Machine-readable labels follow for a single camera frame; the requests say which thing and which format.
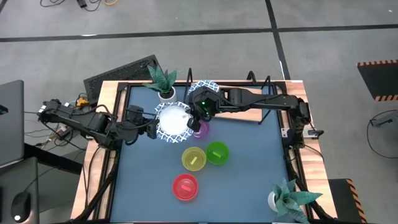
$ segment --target computer mouse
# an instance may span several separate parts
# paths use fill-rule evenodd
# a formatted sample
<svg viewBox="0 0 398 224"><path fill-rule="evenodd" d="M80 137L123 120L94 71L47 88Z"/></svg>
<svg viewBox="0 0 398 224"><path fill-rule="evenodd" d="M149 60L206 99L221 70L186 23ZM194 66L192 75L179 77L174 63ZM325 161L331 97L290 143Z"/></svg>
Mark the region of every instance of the computer mouse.
<svg viewBox="0 0 398 224"><path fill-rule="evenodd" d="M29 218L30 193L23 191L15 195L11 204L11 216L15 222L21 223Z"/></svg>

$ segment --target artificial plant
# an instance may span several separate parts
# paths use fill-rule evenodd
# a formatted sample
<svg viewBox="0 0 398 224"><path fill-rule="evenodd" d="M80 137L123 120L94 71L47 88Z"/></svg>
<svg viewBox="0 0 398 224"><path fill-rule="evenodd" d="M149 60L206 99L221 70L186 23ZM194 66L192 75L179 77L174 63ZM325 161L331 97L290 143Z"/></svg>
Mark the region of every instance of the artificial plant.
<svg viewBox="0 0 398 224"><path fill-rule="evenodd" d="M278 216L289 214L296 221L309 224L307 216L304 215L300 205L315 201L322 194L311 192L295 192L295 179L289 183L283 179L280 187L272 184L272 191L275 193L275 205L278 209Z"/></svg>
<svg viewBox="0 0 398 224"><path fill-rule="evenodd" d="M165 73L163 73L162 69L160 69L160 66L157 66L155 70L149 65L148 70L154 82L144 83L144 86L158 91L160 96L165 99L172 97L174 94L172 87L177 77L177 70L174 70L168 74L167 70Z"/></svg>

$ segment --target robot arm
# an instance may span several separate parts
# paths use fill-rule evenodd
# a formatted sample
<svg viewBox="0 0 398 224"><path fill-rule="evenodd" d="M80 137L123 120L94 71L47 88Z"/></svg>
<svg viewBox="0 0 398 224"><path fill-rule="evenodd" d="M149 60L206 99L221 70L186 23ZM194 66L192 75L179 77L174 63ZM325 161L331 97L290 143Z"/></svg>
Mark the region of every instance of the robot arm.
<svg viewBox="0 0 398 224"><path fill-rule="evenodd" d="M188 127L194 131L200 129L199 120L210 121L217 113L234 113L251 108L284 110L293 124L287 133L288 144L298 148L304 147L303 129L311 122L308 103L292 95L259 95L242 88L221 88L215 92L203 86L188 95L186 104L192 115Z"/></svg>
<svg viewBox="0 0 398 224"><path fill-rule="evenodd" d="M107 112L96 112L104 107ZM108 109L99 105L87 112L76 110L61 104L59 100L45 101L37 115L42 123L62 123L78 130L84 136L91 136L99 146L116 150L121 141L133 144L138 135L147 133L148 137L156 138L157 119L143 117L144 110L138 106L130 106L126 111L126 120L117 122L117 118Z"/></svg>

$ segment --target red cup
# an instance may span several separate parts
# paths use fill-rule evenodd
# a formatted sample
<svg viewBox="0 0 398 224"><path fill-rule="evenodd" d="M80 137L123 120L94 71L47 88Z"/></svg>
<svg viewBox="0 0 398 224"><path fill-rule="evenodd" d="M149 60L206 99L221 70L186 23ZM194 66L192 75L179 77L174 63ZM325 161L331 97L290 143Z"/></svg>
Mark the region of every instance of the red cup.
<svg viewBox="0 0 398 224"><path fill-rule="evenodd" d="M198 193L198 181L191 174L181 174L173 182L173 193L179 200L191 200Z"/></svg>

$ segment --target plate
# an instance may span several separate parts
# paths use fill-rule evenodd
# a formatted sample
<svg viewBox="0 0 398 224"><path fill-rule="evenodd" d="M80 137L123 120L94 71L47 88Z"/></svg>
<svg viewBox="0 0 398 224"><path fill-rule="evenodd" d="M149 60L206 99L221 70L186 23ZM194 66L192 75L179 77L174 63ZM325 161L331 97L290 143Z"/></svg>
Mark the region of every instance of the plate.
<svg viewBox="0 0 398 224"><path fill-rule="evenodd" d="M161 103L156 106L157 138L171 143L178 143L187 140L193 130L188 128L188 120L192 117L186 113L189 106L182 102Z"/></svg>
<svg viewBox="0 0 398 224"><path fill-rule="evenodd" d="M193 83L191 85L191 87L188 90L187 95L189 95L193 90L196 90L197 88L202 87L202 86L208 87L215 92L218 92L220 90L220 86L217 85L217 83L215 83L213 80L200 80L199 82Z"/></svg>

